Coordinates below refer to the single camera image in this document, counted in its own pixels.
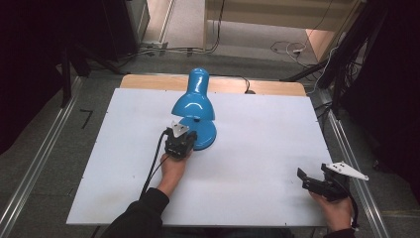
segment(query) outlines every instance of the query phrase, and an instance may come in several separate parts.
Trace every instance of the wire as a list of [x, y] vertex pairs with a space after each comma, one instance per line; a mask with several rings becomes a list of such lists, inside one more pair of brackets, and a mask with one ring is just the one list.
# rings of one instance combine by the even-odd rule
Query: wire
[[196, 54], [212, 54], [216, 51], [220, 43], [220, 31], [222, 25], [222, 18], [223, 18], [223, 11], [225, 9], [225, 0], [222, 2], [222, 7], [219, 13], [218, 25], [217, 25], [217, 38], [216, 43], [210, 49], [203, 49], [203, 48], [166, 48], [166, 49], [158, 49], [152, 48], [148, 50], [144, 50], [142, 52], [137, 53], [136, 55], [145, 55], [154, 52], [176, 52], [176, 53], [196, 53]]
[[[216, 9], [216, 1], [213, 1], [213, 9]], [[213, 21], [212, 21], [212, 25], [213, 25], [213, 27], [212, 27], [212, 33], [213, 33], [213, 36], [214, 36], [214, 18], [216, 17], [215, 15], [216, 15], [216, 11], [213, 11]]]
[[245, 90], [245, 92], [244, 92], [244, 93], [247, 93], [247, 92], [250, 90], [250, 86], [251, 86], [250, 81], [249, 81], [247, 78], [243, 77], [243, 76], [240, 76], [240, 75], [224, 75], [224, 74], [210, 74], [210, 76], [241, 77], [241, 78], [243, 78], [243, 79], [244, 79], [245, 84], [246, 84], [246, 86], [247, 86], [247, 89]]
[[331, 51], [330, 51], [330, 53], [329, 53], [328, 61], [327, 61], [327, 64], [325, 64], [324, 70], [322, 71], [321, 76], [319, 76], [319, 77], [318, 77], [318, 79], [315, 81], [315, 84], [314, 84], [314, 89], [313, 89], [312, 91], [310, 91], [310, 92], [307, 92], [306, 94], [311, 94], [311, 93], [315, 92], [315, 89], [316, 89], [316, 86], [317, 86], [317, 84], [318, 84], [318, 81], [319, 81], [319, 79], [321, 79], [321, 77], [324, 75], [325, 69], [328, 67], [328, 64], [330, 63], [332, 52], [333, 52], [336, 48], [338, 48], [338, 47], [335, 47], [335, 48], [332, 48], [332, 49], [331, 49]]
[[101, 228], [101, 226], [96, 226], [95, 230], [93, 231], [92, 235], [90, 236], [90, 238], [95, 238], [96, 234], [98, 233], [99, 229]]
[[347, 59], [347, 64], [344, 64], [344, 84], [340, 92], [342, 95], [353, 85], [353, 83], [356, 81], [359, 68], [363, 67], [363, 63], [358, 63], [356, 60], [367, 41], [368, 38], [366, 38], [362, 43], [359, 43], [354, 51], [350, 53], [350, 56]]
[[328, 118], [327, 115], [330, 112], [331, 106], [332, 106], [332, 104], [330, 104], [330, 103], [325, 103], [325, 104], [326, 104], [326, 108], [324, 109], [324, 111], [319, 116], [317, 116], [317, 119], [319, 119], [320, 117], [322, 117], [322, 119], [321, 119], [321, 132], [322, 132], [322, 135], [324, 135], [324, 133], [325, 133], [325, 124], [326, 124], [327, 118]]
[[311, 234], [309, 235], [309, 237], [310, 237], [310, 238], [314, 238], [314, 236], [315, 236], [315, 230], [316, 230], [316, 227], [314, 227], [314, 228], [312, 229], [312, 232], [311, 232]]
[[151, 176], [151, 180], [154, 177], [154, 175], [157, 173], [158, 169], [161, 167], [161, 164], [163, 164], [163, 162], [165, 162], [167, 158], [169, 158], [169, 155], [167, 155], [163, 160], [161, 160], [160, 164], [158, 164], [157, 168], [155, 169], [154, 173]]
[[333, 3], [333, 0], [330, 1], [330, 3], [328, 4], [327, 10], [324, 12], [324, 16], [322, 16], [321, 21], [311, 30], [311, 32], [309, 33], [308, 38], [306, 38], [306, 42], [305, 42], [305, 46], [306, 44], [308, 44], [309, 38], [311, 37], [312, 33], [314, 30], [316, 30], [321, 24], [322, 22], [324, 22], [325, 17], [327, 16], [328, 11], [330, 10], [331, 4]]
[[[127, 59], [127, 60], [124, 61], [124, 62], [122, 62], [119, 65], [116, 65], [116, 67], [117, 68], [120, 68], [120, 67], [126, 65], [129, 61], [133, 60], [133, 58], [136, 57], [136, 56], [137, 55], [131, 55], [131, 56], [128, 56], [126, 58], [121, 58], [120, 60], [125, 60], [125, 59]], [[108, 69], [106, 67], [96, 66], [96, 65], [92, 65], [92, 64], [90, 64], [89, 67], [92, 68], [93, 70], [104, 70], [104, 69]]]
[[[302, 49], [298, 49], [298, 50], [295, 50], [295, 51], [297, 51], [297, 56], [296, 56], [296, 58], [294, 57], [294, 56], [292, 56], [291, 54], [290, 54], [290, 52], [289, 52], [289, 50], [288, 50], [288, 48], [291, 46], [291, 45], [296, 45], [296, 44], [300, 44], [300, 45], [302, 45], [303, 46], [303, 48]], [[300, 62], [299, 60], [297, 60], [297, 58], [300, 56], [300, 54], [301, 54], [301, 52], [303, 51], [303, 50], [305, 50], [306, 49], [306, 45], [305, 44], [303, 44], [303, 43], [289, 43], [289, 44], [287, 44], [287, 46], [286, 46], [286, 53], [295, 61], [295, 62], [297, 62], [297, 63], [299, 63], [300, 65], [302, 65], [302, 66], [304, 66], [304, 67], [310, 67], [309, 65], [307, 65], [307, 64], [304, 64], [304, 63], [302, 63], [302, 62]]]
[[329, 106], [329, 105], [331, 105], [332, 103], [333, 103], [332, 101], [330, 101], [330, 102], [326, 102], [326, 103], [324, 103], [324, 104], [321, 104], [321, 105], [319, 105], [319, 106], [315, 107], [315, 108], [314, 108], [314, 110], [316, 111], [316, 110], [318, 110], [319, 108], [321, 108], [321, 107], [323, 107], [323, 106]]
[[154, 168], [155, 168], [155, 164], [157, 162], [157, 159], [158, 159], [158, 151], [160, 149], [161, 140], [163, 139], [163, 136], [166, 135], [166, 134], [167, 134], [167, 129], [164, 130], [161, 133], [161, 135], [160, 135], [160, 137], [158, 139], [158, 142], [157, 142], [157, 151], [155, 152], [154, 161], [152, 162], [151, 170], [149, 171], [148, 178], [146, 178], [145, 185], [143, 186], [142, 193], [140, 194], [140, 198], [142, 198], [142, 196], [146, 193], [146, 190], [149, 187], [149, 183], [152, 180], [152, 176], [155, 174], [155, 173], [153, 173], [153, 171], [154, 171]]
[[343, 186], [340, 182], [338, 182], [335, 178], [331, 178], [337, 185], [340, 186], [340, 188], [346, 192], [346, 194], [349, 196], [350, 200], [352, 201], [352, 206], [353, 206], [353, 212], [355, 213], [355, 215], [353, 216], [353, 221], [352, 221], [352, 228], [353, 229], [358, 229], [359, 224], [358, 224], [358, 218], [359, 218], [359, 208], [358, 208], [358, 204], [355, 201], [355, 198], [352, 196], [352, 194], [350, 193], [350, 191]]

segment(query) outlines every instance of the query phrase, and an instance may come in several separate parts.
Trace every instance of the black cable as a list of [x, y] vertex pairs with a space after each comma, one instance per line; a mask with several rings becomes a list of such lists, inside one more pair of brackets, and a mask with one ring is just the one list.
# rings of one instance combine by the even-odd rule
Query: black cable
[[355, 82], [354, 74], [357, 72], [356, 64], [359, 66], [363, 66], [362, 63], [357, 63], [356, 58], [359, 56], [359, 53], [362, 47], [365, 45], [368, 39], [365, 39], [362, 43], [360, 43], [355, 50], [350, 54], [349, 58], [347, 59], [347, 64], [345, 65], [345, 73], [344, 73], [344, 85], [342, 90], [340, 91], [341, 94], [344, 94], [347, 89], [349, 89], [353, 83]]
[[328, 118], [328, 113], [331, 110], [332, 102], [327, 102], [325, 104], [322, 104], [322, 105], [316, 107], [315, 110], [317, 110], [318, 108], [320, 108], [322, 106], [326, 106], [326, 108], [325, 108], [325, 110], [319, 116], [317, 116], [317, 119], [319, 119], [320, 117], [322, 117], [322, 119], [321, 119], [321, 132], [322, 132], [322, 135], [324, 135], [324, 132], [325, 132], [325, 123], [326, 123], [327, 118]]
[[158, 159], [158, 151], [160, 149], [161, 140], [163, 139], [163, 136], [166, 135], [166, 134], [167, 134], [167, 129], [164, 130], [161, 133], [160, 138], [158, 139], [158, 142], [157, 142], [157, 151], [155, 153], [155, 158], [154, 158], [154, 161], [152, 162], [151, 170], [149, 171], [149, 175], [148, 175], [148, 177], [147, 177], [147, 179], [145, 181], [145, 185], [143, 186], [142, 193], [140, 194], [140, 198], [142, 198], [142, 196], [146, 193], [146, 190], [149, 187], [149, 183], [151, 182], [151, 179], [152, 179], [152, 176], [153, 176], [152, 173], [154, 171], [155, 164], [156, 164], [157, 159]]
[[247, 78], [242, 77], [245, 80], [245, 84], [247, 85], [247, 90], [244, 93], [247, 93], [250, 90], [250, 81]]
[[312, 29], [312, 31], [309, 33], [309, 36], [306, 38], [306, 42], [305, 42], [305, 46], [306, 44], [308, 44], [309, 38], [312, 35], [312, 32], [315, 31], [322, 22], [324, 22], [325, 17], [327, 16], [328, 11], [330, 10], [331, 4], [333, 3], [333, 0], [330, 1], [330, 3], [328, 4], [327, 10], [324, 12], [324, 16], [322, 16], [321, 21]]
[[324, 104], [321, 104], [321, 105], [319, 105], [319, 106], [315, 107], [315, 108], [314, 108], [314, 110], [316, 111], [316, 110], [318, 110], [319, 108], [321, 108], [321, 107], [323, 107], [323, 106], [330, 106], [330, 105], [331, 105], [331, 103], [333, 103], [333, 102], [332, 102], [332, 101], [330, 101], [330, 102], [326, 102], [326, 103], [324, 103]]
[[167, 160], [167, 158], [169, 158], [169, 155], [167, 155], [163, 160], [161, 160], [160, 164], [158, 164], [157, 168], [155, 169], [154, 173], [152, 174], [150, 180], [152, 180], [154, 175], [157, 173], [158, 169], [161, 167], [161, 164], [163, 164], [163, 162], [165, 162]]
[[314, 71], [314, 72], [312, 72], [312, 73], [311, 73], [311, 75], [312, 75], [315, 79], [310, 79], [310, 78], [308, 77], [308, 75], [309, 75], [309, 74], [308, 74], [308, 75], [306, 75], [306, 76], [305, 76], [305, 78], [306, 78], [308, 81], [317, 81], [317, 80], [319, 79], [319, 77], [315, 76], [315, 74], [314, 74], [315, 72], [318, 72], [318, 73], [320, 74], [319, 76], [321, 76], [321, 75], [322, 75], [322, 71], [318, 70], [318, 71]]
[[312, 229], [311, 234], [309, 235], [310, 238], [314, 238], [316, 227]]
[[288, 44], [289, 44], [289, 42], [274, 42], [274, 43], [271, 45], [271, 47], [269, 47], [269, 49], [270, 49], [272, 52], [276, 53], [276, 54], [279, 54], [279, 52], [277, 51], [277, 49], [276, 49], [276, 48], [274, 48], [274, 49], [273, 49], [273, 47], [274, 47], [277, 43], [288, 43]]
[[[216, 1], [213, 1], [213, 9], [216, 9]], [[213, 27], [212, 27], [212, 33], [213, 33], [213, 36], [214, 36], [214, 19], [213, 19], [213, 21], [212, 21], [212, 25], [213, 25]]]
[[[131, 55], [131, 56], [128, 56], [128, 57], [126, 57], [126, 58], [123, 58], [123, 59], [121, 59], [121, 60], [125, 60], [125, 59], [127, 59], [126, 61], [124, 61], [124, 62], [122, 62], [121, 64], [119, 64], [119, 65], [116, 65], [116, 67], [117, 68], [120, 68], [120, 67], [122, 67], [122, 66], [124, 66], [124, 65], [126, 65], [129, 61], [131, 61], [131, 60], [133, 60], [133, 58], [134, 57], [136, 57], [137, 56], [137, 54], [135, 54], [135, 55]], [[93, 70], [104, 70], [104, 69], [108, 69], [108, 68], [106, 68], [106, 67], [101, 67], [101, 66], [96, 66], [96, 65], [89, 65], [89, 67], [90, 68], [92, 68]]]
[[101, 228], [101, 226], [96, 226], [95, 231], [93, 231], [92, 235], [90, 236], [90, 238], [95, 238], [96, 234], [98, 233], [99, 229]]
[[333, 180], [334, 183], [336, 183], [343, 191], [345, 191], [348, 197], [350, 198], [350, 200], [352, 201], [353, 212], [355, 213], [355, 215], [353, 216], [352, 228], [358, 229], [359, 208], [358, 208], [358, 204], [355, 201], [355, 198], [352, 196], [350, 191], [345, 186], [343, 186], [340, 182], [338, 182], [335, 178], [331, 178], [331, 180]]
[[341, 38], [343, 37], [343, 34], [344, 34], [344, 32], [342, 32], [342, 33], [340, 34], [339, 39], [337, 39], [337, 42], [336, 42], [336, 47], [338, 47], [338, 46], [339, 46], [339, 42], [340, 42]]
[[203, 49], [203, 48], [166, 48], [166, 49], [158, 49], [158, 48], [154, 48], [154, 49], [151, 49], [151, 50], [144, 50], [142, 52], [139, 52], [139, 53], [137, 53], [137, 55], [143, 55], [143, 54], [148, 54], [148, 53], [153, 53], [153, 52], [167, 52], [167, 51], [176, 51], [176, 52], [181, 52], [181, 53], [198, 53], [198, 54], [212, 54], [212, 53], [214, 53], [216, 51], [217, 47], [219, 46], [219, 43], [220, 43], [220, 30], [221, 30], [221, 25], [222, 25], [222, 18], [223, 18], [224, 9], [225, 9], [225, 0], [223, 0], [223, 2], [222, 2], [222, 7], [221, 7], [220, 13], [219, 13], [216, 43], [213, 45], [212, 48], [210, 48], [210, 49]]
[[223, 75], [223, 74], [210, 74], [210, 76], [241, 77], [241, 78], [244, 79], [245, 84], [247, 86], [247, 89], [245, 90], [244, 93], [247, 93], [250, 90], [250, 87], [251, 87], [250, 81], [247, 78], [245, 78], [244, 76], [240, 76], [240, 75]]

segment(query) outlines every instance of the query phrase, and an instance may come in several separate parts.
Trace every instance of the lamp shade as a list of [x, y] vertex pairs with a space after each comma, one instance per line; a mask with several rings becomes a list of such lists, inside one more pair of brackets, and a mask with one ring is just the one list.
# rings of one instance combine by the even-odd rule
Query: lamp shade
[[204, 68], [193, 69], [188, 77], [188, 87], [175, 103], [172, 114], [180, 117], [214, 120], [213, 105], [207, 97], [209, 73]]

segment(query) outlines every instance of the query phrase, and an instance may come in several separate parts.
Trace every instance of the person's arm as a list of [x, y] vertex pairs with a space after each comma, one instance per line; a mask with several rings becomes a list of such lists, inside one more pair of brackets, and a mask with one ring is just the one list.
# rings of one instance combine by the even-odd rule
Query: person's arm
[[176, 161], [168, 155], [163, 155], [160, 159], [163, 162], [160, 184], [157, 188], [149, 188], [140, 200], [131, 203], [127, 210], [108, 226], [101, 238], [156, 237], [162, 225], [161, 214], [184, 174], [188, 157]]
[[324, 238], [355, 238], [355, 230], [352, 229], [352, 202], [349, 197], [330, 202], [322, 195], [309, 192], [312, 198], [318, 202], [324, 213], [331, 233]]

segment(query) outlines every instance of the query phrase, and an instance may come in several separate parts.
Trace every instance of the blue desk lamp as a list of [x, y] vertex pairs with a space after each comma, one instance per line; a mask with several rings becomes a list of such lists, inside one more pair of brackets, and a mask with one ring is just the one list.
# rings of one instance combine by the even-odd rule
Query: blue desk lamp
[[189, 73], [188, 87], [175, 103], [172, 114], [183, 117], [179, 123], [197, 132], [194, 150], [204, 150], [216, 139], [213, 106], [207, 97], [209, 73], [204, 68], [195, 68]]

